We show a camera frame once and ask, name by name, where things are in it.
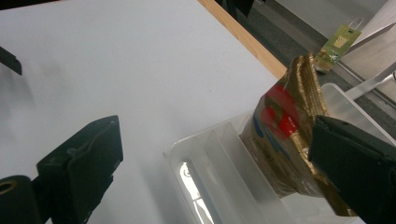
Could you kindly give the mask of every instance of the green package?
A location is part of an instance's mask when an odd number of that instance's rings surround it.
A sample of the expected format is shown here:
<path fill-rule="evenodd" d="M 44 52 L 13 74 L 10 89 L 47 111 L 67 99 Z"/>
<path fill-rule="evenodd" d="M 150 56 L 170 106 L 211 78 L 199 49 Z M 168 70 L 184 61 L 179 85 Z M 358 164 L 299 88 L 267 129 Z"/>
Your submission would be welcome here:
<path fill-rule="evenodd" d="M 315 68 L 319 72 L 327 73 L 341 59 L 353 42 L 361 34 L 346 25 L 341 25 L 337 32 L 327 41 L 315 57 Z"/>

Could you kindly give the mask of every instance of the white table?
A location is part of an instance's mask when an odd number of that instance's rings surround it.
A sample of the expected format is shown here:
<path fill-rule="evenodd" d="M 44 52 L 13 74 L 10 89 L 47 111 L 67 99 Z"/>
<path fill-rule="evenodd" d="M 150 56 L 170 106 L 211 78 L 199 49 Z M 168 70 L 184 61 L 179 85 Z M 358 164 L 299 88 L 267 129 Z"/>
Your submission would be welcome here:
<path fill-rule="evenodd" d="M 195 0 L 68 0 L 0 11 L 0 178 L 120 116 L 124 162 L 90 223 L 187 223 L 163 152 L 253 109 L 276 79 Z"/>

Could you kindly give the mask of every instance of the gray floor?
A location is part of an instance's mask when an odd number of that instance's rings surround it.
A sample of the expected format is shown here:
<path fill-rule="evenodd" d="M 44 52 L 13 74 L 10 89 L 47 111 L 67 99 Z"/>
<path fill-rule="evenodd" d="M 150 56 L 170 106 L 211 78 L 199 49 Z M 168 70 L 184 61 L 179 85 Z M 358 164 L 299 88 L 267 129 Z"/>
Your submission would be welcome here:
<path fill-rule="evenodd" d="M 256 0 L 247 18 L 238 13 L 238 21 L 285 66 L 289 66 L 296 56 L 309 51 L 317 53 L 327 41 L 274 0 L 267 0 L 265 4 Z M 318 80 L 321 85 L 334 83 L 343 91 L 359 84 L 356 78 L 338 65 L 329 74 L 319 75 Z M 356 103 L 396 139 L 394 102 L 384 101 L 371 92 L 356 100 Z"/>

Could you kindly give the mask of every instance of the gold foil bag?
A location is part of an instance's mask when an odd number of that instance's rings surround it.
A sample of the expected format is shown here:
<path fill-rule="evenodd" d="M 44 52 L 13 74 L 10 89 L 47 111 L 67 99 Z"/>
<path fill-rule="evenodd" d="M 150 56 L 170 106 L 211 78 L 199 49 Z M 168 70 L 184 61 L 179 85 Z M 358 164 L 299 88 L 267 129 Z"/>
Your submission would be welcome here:
<path fill-rule="evenodd" d="M 279 197 L 325 196 L 337 215 L 348 216 L 335 188 L 307 158 L 316 115 L 327 110 L 309 54 L 294 59 L 264 94 L 241 139 Z"/>

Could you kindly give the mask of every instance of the table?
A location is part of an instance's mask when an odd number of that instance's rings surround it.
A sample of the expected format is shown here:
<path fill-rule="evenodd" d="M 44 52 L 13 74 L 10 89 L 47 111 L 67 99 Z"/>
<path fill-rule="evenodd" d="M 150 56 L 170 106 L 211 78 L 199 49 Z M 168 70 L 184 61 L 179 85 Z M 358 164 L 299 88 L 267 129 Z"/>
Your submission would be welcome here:
<path fill-rule="evenodd" d="M 0 11 L 0 176 L 117 114 L 124 162 L 90 223 L 188 223 L 163 152 L 253 109 L 275 77 L 194 0 L 69 0 Z"/>

